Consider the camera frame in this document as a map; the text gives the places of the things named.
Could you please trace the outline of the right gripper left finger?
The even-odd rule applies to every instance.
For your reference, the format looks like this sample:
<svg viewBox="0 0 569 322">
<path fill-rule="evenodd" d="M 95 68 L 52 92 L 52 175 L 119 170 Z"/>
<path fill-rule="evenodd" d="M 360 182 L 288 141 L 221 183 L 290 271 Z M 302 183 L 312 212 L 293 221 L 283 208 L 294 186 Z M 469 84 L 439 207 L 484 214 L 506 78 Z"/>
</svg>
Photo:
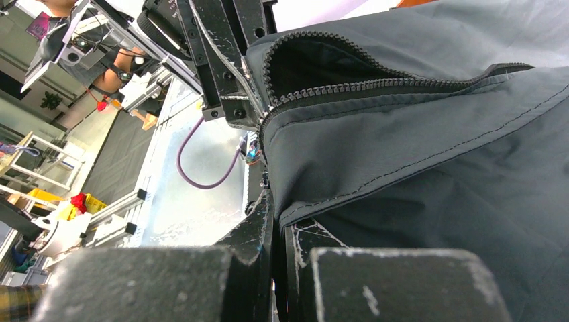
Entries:
<svg viewBox="0 0 569 322">
<path fill-rule="evenodd" d="M 273 201 L 211 246 L 92 248 L 63 260 L 34 321 L 271 321 Z"/>
</svg>

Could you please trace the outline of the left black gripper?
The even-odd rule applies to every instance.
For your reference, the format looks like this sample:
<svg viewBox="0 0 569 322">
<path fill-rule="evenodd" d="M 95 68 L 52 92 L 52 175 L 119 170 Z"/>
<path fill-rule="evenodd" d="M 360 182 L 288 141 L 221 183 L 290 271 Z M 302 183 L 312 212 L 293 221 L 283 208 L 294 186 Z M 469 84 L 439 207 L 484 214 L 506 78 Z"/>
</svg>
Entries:
<svg viewBox="0 0 569 322">
<path fill-rule="evenodd" d="M 254 130 L 268 111 L 245 60 L 256 40 L 277 33 L 277 0 L 177 1 L 203 92 L 205 120 Z"/>
</svg>

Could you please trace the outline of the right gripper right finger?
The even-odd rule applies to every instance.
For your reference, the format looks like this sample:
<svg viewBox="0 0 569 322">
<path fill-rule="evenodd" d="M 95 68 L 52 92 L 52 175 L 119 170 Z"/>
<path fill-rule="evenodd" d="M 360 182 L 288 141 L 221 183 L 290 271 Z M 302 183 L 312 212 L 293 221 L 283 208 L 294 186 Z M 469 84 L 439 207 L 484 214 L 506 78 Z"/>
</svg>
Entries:
<svg viewBox="0 0 569 322">
<path fill-rule="evenodd" d="M 293 321 L 509 321 L 481 259 L 437 248 L 352 248 L 310 219 L 284 231 Z"/>
</svg>

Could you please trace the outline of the grey black zip jacket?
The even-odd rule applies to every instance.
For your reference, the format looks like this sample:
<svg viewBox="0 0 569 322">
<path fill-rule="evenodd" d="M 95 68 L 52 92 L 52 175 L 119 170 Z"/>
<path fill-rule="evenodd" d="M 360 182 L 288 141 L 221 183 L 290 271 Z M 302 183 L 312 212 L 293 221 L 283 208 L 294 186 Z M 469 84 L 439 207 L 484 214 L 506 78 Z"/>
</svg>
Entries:
<svg viewBox="0 0 569 322">
<path fill-rule="evenodd" d="M 280 232 L 456 248 L 514 321 L 568 320 L 568 2 L 432 1 L 246 53 Z"/>
</svg>

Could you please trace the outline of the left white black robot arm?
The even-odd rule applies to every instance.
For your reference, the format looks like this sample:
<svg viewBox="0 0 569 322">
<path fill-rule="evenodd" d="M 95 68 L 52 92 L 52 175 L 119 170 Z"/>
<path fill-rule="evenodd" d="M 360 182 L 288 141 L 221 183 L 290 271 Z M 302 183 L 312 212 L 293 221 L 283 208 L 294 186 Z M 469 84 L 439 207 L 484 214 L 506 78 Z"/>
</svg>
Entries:
<svg viewBox="0 0 569 322">
<path fill-rule="evenodd" d="M 225 118 L 237 129 L 256 130 L 264 112 L 245 61 L 247 49 L 276 32 L 274 1 L 145 1 L 139 25 L 152 24 L 174 42 L 198 81 L 206 120 Z"/>
</svg>

